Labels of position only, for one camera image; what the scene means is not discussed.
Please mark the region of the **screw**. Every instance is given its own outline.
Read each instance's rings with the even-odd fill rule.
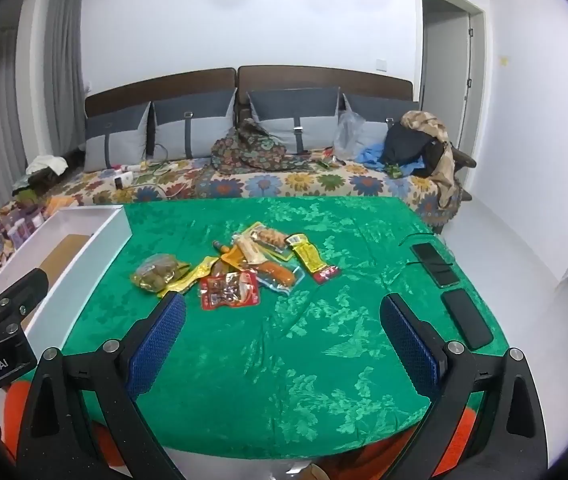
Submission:
[[[511,348],[509,350],[509,355],[515,359],[515,361],[522,361],[524,358],[524,352],[522,352],[519,348]]]
[[[455,355],[459,355],[464,352],[464,345],[462,345],[459,341],[451,341],[446,347]]]
[[[109,339],[103,344],[102,348],[104,352],[112,354],[112,352],[115,352],[119,348],[119,341],[117,339]]]
[[[51,361],[57,356],[57,348],[51,347],[44,350],[42,357],[46,359],[46,361]]]

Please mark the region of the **green tablecloth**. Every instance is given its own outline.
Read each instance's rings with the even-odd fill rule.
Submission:
[[[239,198],[125,208],[132,238],[75,324],[67,354],[121,338],[150,313],[157,298],[129,282],[144,258],[174,253],[194,265],[215,255],[213,240],[228,242],[258,220],[306,233],[343,271],[321,286],[306,276],[290,297],[261,288],[258,306],[211,312],[200,308],[193,287],[186,324],[155,386],[138,399],[164,446],[234,458],[320,456],[391,436],[423,416],[428,400],[415,392],[390,346],[379,304],[399,292],[445,340],[459,339],[442,291],[421,265],[407,266],[416,261],[410,246],[417,242],[431,241],[446,260],[452,257],[399,199]],[[504,353],[499,325],[453,268],[495,336],[480,352]],[[92,394],[86,400],[101,418]]]

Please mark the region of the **pillow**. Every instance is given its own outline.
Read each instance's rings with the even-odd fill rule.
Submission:
[[[86,120],[84,171],[139,164],[146,152],[150,102],[91,117]]]
[[[419,103],[383,97],[366,97],[355,94],[344,94],[346,109],[355,112],[365,119],[355,133],[353,152],[359,155],[364,148],[384,142],[389,126],[387,119],[399,123],[406,112],[419,110]]]
[[[155,152],[158,159],[210,156],[216,140],[233,127],[235,91],[220,90],[155,101]]]
[[[253,120],[286,147],[304,153],[333,145],[339,88],[248,92]]]

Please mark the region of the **white box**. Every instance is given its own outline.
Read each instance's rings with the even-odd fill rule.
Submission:
[[[24,329],[37,359],[47,348],[63,348],[88,298],[132,233],[124,208],[80,206],[59,209],[0,270],[0,294],[39,267],[69,235],[90,238],[50,286]]]

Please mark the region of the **floor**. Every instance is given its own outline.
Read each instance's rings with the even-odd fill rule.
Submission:
[[[568,446],[568,280],[551,272],[490,209],[464,203],[442,234],[464,272],[490,306],[511,346],[531,367],[544,413],[548,455]],[[3,408],[0,392],[0,424]],[[294,461],[240,461],[171,451],[189,480],[292,479]]]

